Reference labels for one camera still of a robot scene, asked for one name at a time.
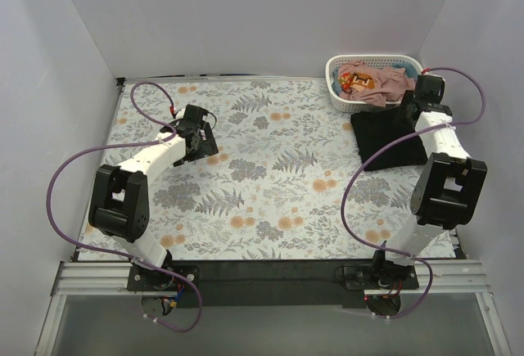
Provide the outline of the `black t-shirt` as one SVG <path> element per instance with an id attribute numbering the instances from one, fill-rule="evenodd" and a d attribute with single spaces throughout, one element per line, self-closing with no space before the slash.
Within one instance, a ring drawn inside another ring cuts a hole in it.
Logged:
<path id="1" fill-rule="evenodd" d="M 359 112 L 350 117 L 359 156 L 366 162 L 387 144 L 411 133 L 411 128 L 399 124 L 399 110 L 390 108 L 377 112 Z M 365 171 L 378 171 L 397 167 L 425 165 L 427 154 L 420 137 L 402 141 L 380 154 L 368 164 Z"/>

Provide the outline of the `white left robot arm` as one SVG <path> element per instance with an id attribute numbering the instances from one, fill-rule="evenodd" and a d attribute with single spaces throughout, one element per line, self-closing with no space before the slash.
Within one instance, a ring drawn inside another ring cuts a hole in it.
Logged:
<path id="1" fill-rule="evenodd" d="M 158 291 L 172 286 L 174 270 L 169 266 L 172 263 L 170 252 L 147 229 L 149 189 L 169 167 L 218 153 L 207 120 L 211 115 L 199 106 L 185 106 L 174 112 L 174 121 L 157 134 L 158 144 L 147 146 L 118 165 L 104 164 L 96 173 L 89 224 L 139 259 L 140 277 Z"/>

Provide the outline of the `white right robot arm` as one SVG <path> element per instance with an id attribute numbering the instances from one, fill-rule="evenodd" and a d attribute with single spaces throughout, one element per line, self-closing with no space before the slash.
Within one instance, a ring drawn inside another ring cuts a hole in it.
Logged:
<path id="1" fill-rule="evenodd" d="M 435 238 L 469 223 L 486 179 L 486 163 L 466 152 L 450 108 L 441 103 L 444 90 L 443 78 L 421 74 L 400 105 L 399 120 L 422 134 L 427 162 L 413 189 L 412 216 L 373 254 L 370 277 L 380 288 L 413 277 L 414 260 Z"/>

